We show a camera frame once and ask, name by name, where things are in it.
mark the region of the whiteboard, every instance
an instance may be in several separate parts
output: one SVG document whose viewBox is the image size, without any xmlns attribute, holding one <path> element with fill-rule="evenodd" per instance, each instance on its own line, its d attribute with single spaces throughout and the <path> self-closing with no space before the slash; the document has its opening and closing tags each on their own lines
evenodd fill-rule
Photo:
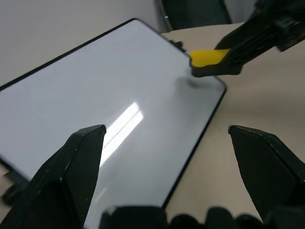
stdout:
<svg viewBox="0 0 305 229">
<path fill-rule="evenodd" d="M 97 229 L 110 206 L 163 205 L 224 92 L 129 20 L 0 92 L 0 156 L 31 179 L 72 133 L 105 124 L 85 223 Z"/>
</svg>

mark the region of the black robotic claw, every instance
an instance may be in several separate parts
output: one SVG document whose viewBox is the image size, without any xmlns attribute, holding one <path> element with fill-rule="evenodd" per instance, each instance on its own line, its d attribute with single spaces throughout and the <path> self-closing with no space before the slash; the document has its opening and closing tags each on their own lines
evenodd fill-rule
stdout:
<svg viewBox="0 0 305 229">
<path fill-rule="evenodd" d="M 304 39 L 305 1 L 261 1 L 247 22 L 217 44 L 215 50 L 228 50 L 218 63 L 194 65 L 191 55 L 192 75 L 237 75 L 244 64 L 274 46 L 283 52 Z"/>
<path fill-rule="evenodd" d="M 80 129 L 27 185 L 0 229 L 81 229 L 100 168 L 104 125 Z"/>
</svg>

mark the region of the beige table surface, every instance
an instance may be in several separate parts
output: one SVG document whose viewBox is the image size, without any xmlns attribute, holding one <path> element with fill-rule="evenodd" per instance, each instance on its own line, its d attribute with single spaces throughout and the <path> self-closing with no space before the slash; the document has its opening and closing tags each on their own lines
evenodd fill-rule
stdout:
<svg viewBox="0 0 305 229">
<path fill-rule="evenodd" d="M 188 51 L 213 49 L 239 25 L 173 31 Z M 244 66 L 238 76 L 221 76 L 227 92 L 185 171 L 168 207 L 172 217 L 189 213 L 205 219 L 210 206 L 234 215 L 258 216 L 239 174 L 229 125 L 243 125 L 277 135 L 305 161 L 305 44 L 285 52 L 273 48 Z"/>
</svg>

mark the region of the black chair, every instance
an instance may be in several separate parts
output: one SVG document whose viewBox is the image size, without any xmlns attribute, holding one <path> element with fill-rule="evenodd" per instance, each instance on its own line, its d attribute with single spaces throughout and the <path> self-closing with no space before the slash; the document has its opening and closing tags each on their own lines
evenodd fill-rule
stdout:
<svg viewBox="0 0 305 229">
<path fill-rule="evenodd" d="M 232 24 L 224 0 L 160 0 L 168 30 Z"/>
</svg>

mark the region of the white wall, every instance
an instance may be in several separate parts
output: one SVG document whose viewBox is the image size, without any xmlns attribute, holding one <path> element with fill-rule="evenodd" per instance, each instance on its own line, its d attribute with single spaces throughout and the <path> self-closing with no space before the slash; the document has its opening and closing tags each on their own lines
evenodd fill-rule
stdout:
<svg viewBox="0 0 305 229">
<path fill-rule="evenodd" d="M 134 17 L 158 27 L 153 0 L 1 0 L 0 85 Z"/>
<path fill-rule="evenodd" d="M 244 22 L 254 11 L 256 0 L 224 0 L 233 23 Z"/>
</svg>

